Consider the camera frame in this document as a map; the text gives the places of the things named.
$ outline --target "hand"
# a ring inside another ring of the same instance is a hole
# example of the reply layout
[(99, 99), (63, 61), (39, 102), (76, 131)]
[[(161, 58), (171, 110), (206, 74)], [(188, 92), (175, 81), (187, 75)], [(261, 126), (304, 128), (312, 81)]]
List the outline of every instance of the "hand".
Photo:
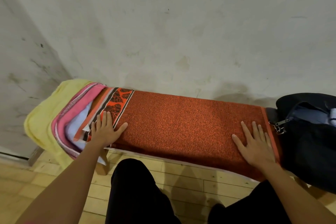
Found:
[(269, 163), (275, 163), (271, 140), (268, 134), (263, 132), (261, 125), (257, 127), (256, 123), (252, 122), (253, 137), (243, 121), (241, 126), (246, 136), (247, 145), (244, 146), (236, 135), (232, 135), (232, 139), (243, 158), (259, 170)]
[(102, 120), (100, 120), (100, 115), (97, 115), (96, 126), (94, 122), (91, 123), (91, 141), (102, 148), (107, 147), (120, 137), (127, 126), (128, 123), (125, 122), (117, 131), (114, 131), (111, 113), (104, 111)]

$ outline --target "forearm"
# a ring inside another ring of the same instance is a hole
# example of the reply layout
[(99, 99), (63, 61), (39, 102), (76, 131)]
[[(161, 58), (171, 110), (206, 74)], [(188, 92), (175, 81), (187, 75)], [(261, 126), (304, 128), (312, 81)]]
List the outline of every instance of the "forearm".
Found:
[(293, 224), (336, 223), (336, 216), (291, 179), (279, 165), (270, 163), (261, 171)]
[(73, 161), (31, 203), (16, 224), (78, 223), (101, 147), (88, 143)]

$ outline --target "wall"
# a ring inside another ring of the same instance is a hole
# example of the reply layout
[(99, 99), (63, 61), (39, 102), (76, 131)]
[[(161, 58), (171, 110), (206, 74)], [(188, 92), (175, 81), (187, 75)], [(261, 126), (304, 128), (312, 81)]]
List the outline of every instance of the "wall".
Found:
[(70, 76), (16, 0), (0, 0), (0, 57), (0, 152), (29, 158), (23, 121)]
[(336, 95), (336, 0), (20, 0), (74, 77), (273, 106)]

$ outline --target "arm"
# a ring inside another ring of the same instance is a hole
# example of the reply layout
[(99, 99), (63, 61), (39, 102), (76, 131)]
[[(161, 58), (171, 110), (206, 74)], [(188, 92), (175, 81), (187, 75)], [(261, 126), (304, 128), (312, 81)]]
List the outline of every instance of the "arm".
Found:
[(127, 128), (124, 123), (114, 132), (111, 113), (104, 112), (92, 123), (92, 140), (85, 149), (45, 190), (30, 204), (16, 224), (77, 224), (82, 215), (86, 197), (100, 151), (114, 143)]
[(289, 219), (293, 224), (336, 223), (336, 216), (299, 186), (275, 163), (270, 138), (263, 133), (260, 125), (252, 123), (253, 137), (244, 122), (247, 145), (244, 146), (236, 135), (232, 139), (246, 161), (258, 168), (274, 188)]

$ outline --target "towel tag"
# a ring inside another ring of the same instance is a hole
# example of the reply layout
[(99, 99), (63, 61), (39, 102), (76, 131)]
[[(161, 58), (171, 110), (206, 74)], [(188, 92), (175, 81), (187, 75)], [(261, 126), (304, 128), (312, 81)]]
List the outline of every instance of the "towel tag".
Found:
[(87, 125), (83, 128), (83, 130), (89, 132), (89, 131), (90, 131), (90, 126), (89, 126), (89, 124), (87, 124)]

